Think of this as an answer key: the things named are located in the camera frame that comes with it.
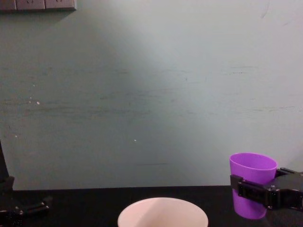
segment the black table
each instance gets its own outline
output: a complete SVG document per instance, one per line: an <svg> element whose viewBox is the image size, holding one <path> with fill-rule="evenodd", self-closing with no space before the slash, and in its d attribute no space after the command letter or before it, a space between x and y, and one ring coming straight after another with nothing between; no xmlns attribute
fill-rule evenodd
<svg viewBox="0 0 303 227"><path fill-rule="evenodd" d="M152 197L187 200L202 208L209 227L303 227L303 213L269 211L262 220L241 218L233 211L229 186L111 188L15 191L23 203L51 195L53 208L46 217L26 220L25 227L117 227L120 212L133 202Z"/></svg>

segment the electrical outlet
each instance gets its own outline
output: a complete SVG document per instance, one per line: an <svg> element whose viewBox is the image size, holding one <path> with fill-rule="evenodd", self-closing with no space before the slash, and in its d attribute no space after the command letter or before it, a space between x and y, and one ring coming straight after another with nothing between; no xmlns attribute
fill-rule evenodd
<svg viewBox="0 0 303 227"><path fill-rule="evenodd" d="M0 12L10 12L17 10L16 0L0 0Z"/></svg>
<svg viewBox="0 0 303 227"><path fill-rule="evenodd" d="M44 0L17 0L17 10L45 9Z"/></svg>
<svg viewBox="0 0 303 227"><path fill-rule="evenodd" d="M45 0L46 9L77 9L76 0Z"/></svg>

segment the white bowl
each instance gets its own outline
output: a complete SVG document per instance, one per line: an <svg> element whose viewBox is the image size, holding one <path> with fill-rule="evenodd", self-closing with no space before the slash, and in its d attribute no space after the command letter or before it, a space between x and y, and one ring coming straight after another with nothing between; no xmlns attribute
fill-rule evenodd
<svg viewBox="0 0 303 227"><path fill-rule="evenodd" d="M151 198L131 204L119 218L119 227L207 227L208 218L195 204L173 198Z"/></svg>

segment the plastic cup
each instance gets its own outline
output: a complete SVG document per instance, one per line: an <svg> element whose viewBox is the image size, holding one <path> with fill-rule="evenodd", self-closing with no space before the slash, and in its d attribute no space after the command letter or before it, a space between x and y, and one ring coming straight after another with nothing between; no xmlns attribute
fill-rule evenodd
<svg viewBox="0 0 303 227"><path fill-rule="evenodd" d="M203 210L173 198L151 198L131 204L119 218L119 227L207 227Z"/></svg>
<svg viewBox="0 0 303 227"><path fill-rule="evenodd" d="M277 162L270 157L255 153L238 153L230 157L231 173L247 181L266 184L275 178ZM238 196L232 190L233 205L237 214L248 219L260 219L266 215L266 208L257 202Z"/></svg>

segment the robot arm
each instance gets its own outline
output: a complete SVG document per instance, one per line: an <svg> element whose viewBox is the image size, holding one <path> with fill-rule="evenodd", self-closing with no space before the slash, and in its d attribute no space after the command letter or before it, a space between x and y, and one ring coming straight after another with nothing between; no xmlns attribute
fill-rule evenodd
<svg viewBox="0 0 303 227"><path fill-rule="evenodd" d="M303 172L280 168L275 178L265 185L231 175L231 186L239 196L261 203L267 209L288 208L303 212Z"/></svg>

